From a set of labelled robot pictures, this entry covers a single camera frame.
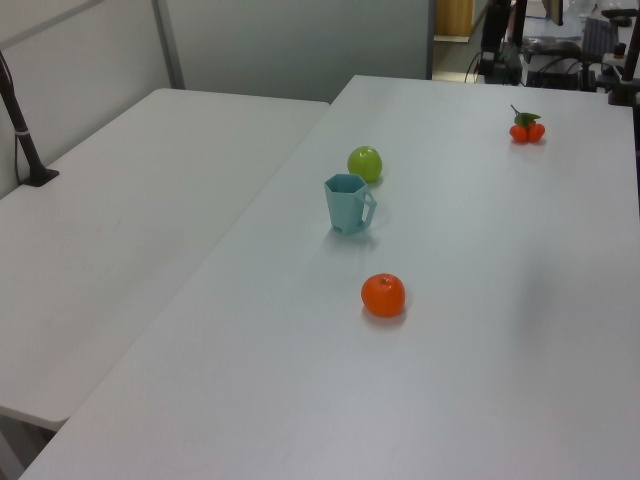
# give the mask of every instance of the wooden door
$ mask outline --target wooden door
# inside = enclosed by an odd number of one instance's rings
[[[436,0],[436,35],[468,37],[473,31],[473,0]]]

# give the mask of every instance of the pole base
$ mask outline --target pole base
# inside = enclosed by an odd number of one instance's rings
[[[638,92],[640,92],[640,83],[635,79],[632,82],[618,83],[609,92],[609,105],[635,107]]]
[[[25,178],[22,181],[22,184],[29,185],[30,187],[41,187],[45,183],[48,183],[49,180],[53,180],[58,175],[60,175],[60,172],[58,172],[57,170],[49,170],[48,168],[45,168],[44,171],[46,172],[46,174],[38,175],[37,178],[33,178],[33,177]]]

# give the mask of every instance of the green apple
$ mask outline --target green apple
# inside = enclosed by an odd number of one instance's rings
[[[347,168],[349,173],[360,175],[365,182],[373,183],[380,178],[382,159],[375,148],[358,147],[349,155]]]

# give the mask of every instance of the orange fruit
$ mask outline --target orange fruit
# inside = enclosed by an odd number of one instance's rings
[[[530,142],[539,142],[540,139],[542,138],[542,136],[544,135],[545,129],[544,129],[544,125],[542,125],[541,123],[538,123],[534,126],[532,126],[531,128],[529,128],[529,141]]]
[[[529,132],[527,132],[526,128],[520,125],[514,125],[511,127],[509,133],[511,134],[511,138],[513,138],[517,143],[525,143],[529,139]]]
[[[360,294],[367,310],[379,317],[393,317],[404,309],[404,285],[390,273],[379,273],[368,278]]]

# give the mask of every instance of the black pole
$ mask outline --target black pole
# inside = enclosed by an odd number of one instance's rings
[[[40,161],[40,156],[38,155],[36,146],[33,144],[33,139],[31,138],[31,134],[27,128],[27,123],[22,115],[22,110],[20,110],[20,105],[18,105],[18,100],[16,99],[13,89],[11,72],[9,72],[9,67],[2,56],[2,52],[0,52],[0,94],[2,95],[2,100],[7,107],[11,123],[13,123],[13,128],[16,131],[18,140],[20,140],[20,145],[22,146],[22,150],[24,151],[24,155],[27,158],[27,162],[31,169],[31,175],[22,183],[25,185],[31,185],[32,187],[41,187],[52,178],[57,177],[58,172],[45,168]]]
[[[522,34],[524,33],[524,22],[527,18],[527,0],[518,0],[516,10],[513,15],[513,36],[511,41],[516,47],[522,47]]]
[[[425,79],[433,80],[433,43],[436,33],[436,0],[429,0],[427,6],[427,74]]]
[[[627,60],[622,70],[622,78],[609,92],[609,105],[634,107],[636,105],[636,93],[640,90],[638,85],[633,82],[633,75],[636,70],[636,65],[638,64],[638,54],[640,53],[640,11],[625,10],[625,13],[627,15],[635,13],[636,21],[633,25],[633,33],[631,35],[629,50],[627,51]]]

